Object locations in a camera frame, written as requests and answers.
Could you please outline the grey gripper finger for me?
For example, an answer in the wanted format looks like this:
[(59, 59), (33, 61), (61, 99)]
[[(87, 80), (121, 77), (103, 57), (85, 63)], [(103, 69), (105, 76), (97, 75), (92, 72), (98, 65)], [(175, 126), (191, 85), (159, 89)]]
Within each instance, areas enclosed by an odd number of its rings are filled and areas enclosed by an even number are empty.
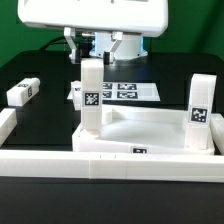
[(81, 61), (81, 51), (75, 45), (75, 37), (76, 37), (75, 29), (71, 27), (65, 27), (64, 37), (71, 49), (71, 53), (69, 55), (71, 63), (72, 64), (79, 63)]
[(103, 54), (103, 61), (105, 65), (112, 64), (114, 61), (114, 54), (121, 44), (123, 39), (123, 33), (122, 32), (112, 32), (110, 34), (110, 44), (111, 46), (107, 51)]

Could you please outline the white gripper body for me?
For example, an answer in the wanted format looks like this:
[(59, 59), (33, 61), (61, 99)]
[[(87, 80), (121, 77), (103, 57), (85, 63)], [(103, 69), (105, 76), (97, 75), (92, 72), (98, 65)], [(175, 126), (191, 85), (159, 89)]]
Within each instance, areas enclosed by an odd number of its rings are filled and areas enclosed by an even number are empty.
[(32, 27), (158, 37), (168, 27), (168, 0), (18, 0), (18, 16)]

